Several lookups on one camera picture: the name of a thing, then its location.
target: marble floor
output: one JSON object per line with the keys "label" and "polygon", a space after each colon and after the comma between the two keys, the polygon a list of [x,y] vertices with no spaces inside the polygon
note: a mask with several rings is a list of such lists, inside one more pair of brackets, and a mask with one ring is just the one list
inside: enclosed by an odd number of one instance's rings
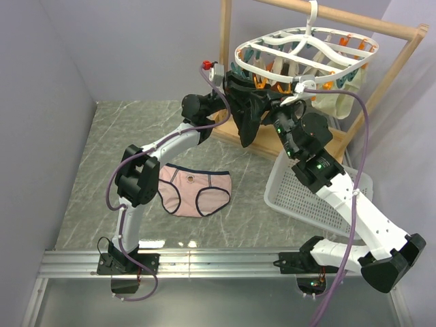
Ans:
{"label": "marble floor", "polygon": [[[112,171],[130,144],[142,146],[179,125],[181,103],[100,102],[72,190],[57,249],[96,249],[100,236],[112,238],[118,214],[106,208],[104,194]],[[196,170],[229,170],[232,199],[209,217],[168,214],[159,197],[148,204],[140,238],[162,247],[301,246],[313,235],[343,238],[270,209],[265,185],[274,162],[210,138],[172,163]],[[116,187],[111,201],[117,203]]]}

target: white mesh basket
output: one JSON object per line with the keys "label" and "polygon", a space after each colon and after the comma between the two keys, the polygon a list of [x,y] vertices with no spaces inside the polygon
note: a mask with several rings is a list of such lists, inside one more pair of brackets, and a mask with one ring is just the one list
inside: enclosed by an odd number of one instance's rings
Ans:
{"label": "white mesh basket", "polygon": [[[280,153],[266,184],[266,204],[275,211],[348,237],[349,224],[327,202],[301,185],[291,169],[294,164],[295,161],[289,159],[284,151]],[[354,180],[357,170],[343,167]],[[359,189],[372,201],[373,180],[365,173],[360,177]],[[355,239],[360,240],[360,236],[356,234]]]}

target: wooden frame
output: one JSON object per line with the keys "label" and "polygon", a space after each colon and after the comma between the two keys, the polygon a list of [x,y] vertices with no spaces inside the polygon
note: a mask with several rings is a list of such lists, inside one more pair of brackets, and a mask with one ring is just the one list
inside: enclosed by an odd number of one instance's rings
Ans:
{"label": "wooden frame", "polygon": [[[257,2],[282,7],[295,12],[309,15],[311,12],[311,4],[301,0],[254,0]],[[367,31],[373,31],[384,35],[389,35],[402,40],[406,40],[406,44],[400,51],[388,72],[375,89],[374,93],[368,99],[366,105],[368,113],[372,113],[378,105],[384,93],[392,84],[396,76],[399,74],[403,66],[414,53],[422,39],[424,39],[429,26],[421,24],[418,27],[409,27],[405,25],[386,22],[380,19],[375,19],[367,16],[344,12],[342,10],[318,6],[318,17],[341,22]],[[228,70],[229,61],[229,40],[230,40],[230,23],[232,17],[232,0],[221,0],[221,38],[219,62],[224,64],[225,70]],[[225,116],[225,112],[218,112],[215,116],[216,121],[220,121]],[[356,120],[347,132],[330,129],[333,133],[333,140],[327,144],[327,151],[333,155],[339,162],[342,162],[343,154],[347,145],[352,141],[360,127],[364,122],[362,113],[358,115]],[[228,121],[214,129],[213,135],[221,140],[240,144],[238,130],[233,121]],[[275,158],[282,150],[282,145],[277,137],[272,126],[261,126],[258,135],[249,148],[260,155]]]}

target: pink underwear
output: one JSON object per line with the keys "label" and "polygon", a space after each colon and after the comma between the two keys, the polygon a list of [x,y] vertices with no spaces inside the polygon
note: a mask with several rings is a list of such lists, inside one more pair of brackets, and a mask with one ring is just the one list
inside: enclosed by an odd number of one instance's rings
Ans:
{"label": "pink underwear", "polygon": [[230,201],[229,172],[190,170],[167,163],[159,172],[159,195],[163,208],[184,217],[205,217]]}

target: white plastic hanger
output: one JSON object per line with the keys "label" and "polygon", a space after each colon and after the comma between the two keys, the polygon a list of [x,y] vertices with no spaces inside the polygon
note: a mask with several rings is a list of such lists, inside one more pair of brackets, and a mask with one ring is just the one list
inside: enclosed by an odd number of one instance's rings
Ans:
{"label": "white plastic hanger", "polygon": [[[328,74],[317,76],[315,78],[315,81],[317,84],[319,83],[325,83],[330,82],[333,80],[336,80],[338,78],[342,78],[346,76],[348,73],[354,71],[355,69],[358,69],[359,67],[363,66],[365,63],[369,62],[370,59],[372,59],[373,55],[377,52],[378,49],[378,43],[367,36],[359,35],[355,33],[350,33],[348,31],[338,31],[335,29],[327,29],[327,28],[319,28],[319,27],[313,27],[314,22],[317,18],[317,1],[311,0],[311,14],[307,19],[307,25],[306,27],[299,27],[299,28],[293,28],[293,29],[286,29],[282,31],[278,31],[275,33],[270,33],[268,35],[258,37],[254,40],[245,42],[244,44],[241,44],[238,47],[238,50],[241,50],[243,48],[252,48],[254,50],[259,50],[261,52],[268,53],[269,55],[276,56],[277,58],[282,58],[284,61],[296,62],[297,64],[303,64],[307,67],[313,68],[314,70],[322,70],[327,72]],[[329,41],[321,41],[320,39],[312,36],[312,32],[319,32],[319,33],[327,33],[329,35],[341,35],[341,36],[348,36],[350,35],[351,38],[355,38],[358,40],[366,39],[366,42],[372,46],[374,46],[375,51],[369,52],[365,50],[358,50],[354,48],[349,48],[347,46],[340,46],[337,44],[331,44]],[[276,50],[274,48],[270,48],[269,46],[284,46],[285,44],[289,44],[291,42],[298,42],[298,45],[295,49],[290,51],[289,53]],[[314,59],[319,59],[324,57],[328,57],[330,61],[333,63],[336,63],[336,67],[326,65],[322,63],[321,60],[313,60],[313,59],[306,59],[303,57],[299,57],[299,52],[307,45],[310,44],[313,47],[317,48],[320,52],[319,56]],[[263,69],[262,67],[256,67],[257,65],[252,65],[250,63],[244,63],[242,62],[238,57],[237,53],[235,52],[235,61],[236,63],[241,66],[243,69],[246,69],[250,72],[253,72],[259,76],[263,76],[264,78],[268,79],[269,83],[274,82],[283,82],[283,83],[291,83],[294,76],[283,76],[278,71],[278,67],[280,64],[280,61],[277,61],[277,69],[272,70],[271,72],[268,72],[266,69]]]}

